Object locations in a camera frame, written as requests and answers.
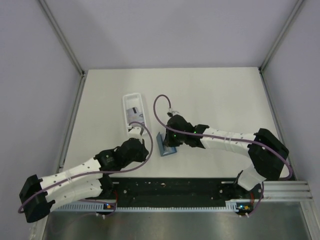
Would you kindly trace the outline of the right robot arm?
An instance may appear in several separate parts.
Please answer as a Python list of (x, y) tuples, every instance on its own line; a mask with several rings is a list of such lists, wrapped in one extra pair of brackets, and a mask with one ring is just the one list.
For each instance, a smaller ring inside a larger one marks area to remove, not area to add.
[(251, 160), (251, 165), (236, 177), (233, 192), (245, 198), (252, 189), (265, 180), (278, 181), (287, 163), (289, 150), (268, 130), (260, 128), (256, 133), (222, 131), (208, 125), (192, 125), (179, 114), (168, 114), (163, 144), (179, 147), (219, 149)]

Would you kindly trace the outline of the blue leather card holder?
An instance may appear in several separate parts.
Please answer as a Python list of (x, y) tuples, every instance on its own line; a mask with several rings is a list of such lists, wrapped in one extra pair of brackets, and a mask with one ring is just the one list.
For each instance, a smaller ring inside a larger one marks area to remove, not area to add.
[(176, 147), (168, 147), (164, 145), (163, 135), (158, 132), (156, 136), (156, 142), (159, 150), (159, 154), (161, 157), (169, 156), (177, 153)]

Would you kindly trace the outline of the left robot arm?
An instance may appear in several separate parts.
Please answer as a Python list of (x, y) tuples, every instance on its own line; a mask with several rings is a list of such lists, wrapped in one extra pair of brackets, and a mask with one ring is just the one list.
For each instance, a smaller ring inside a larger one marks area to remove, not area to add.
[(153, 153), (144, 140), (130, 138), (122, 145), (106, 149), (80, 165), (50, 176), (28, 177), (19, 193), (28, 223), (37, 222), (54, 210), (79, 200), (106, 200), (114, 193), (110, 175), (126, 173), (131, 163), (143, 166)]

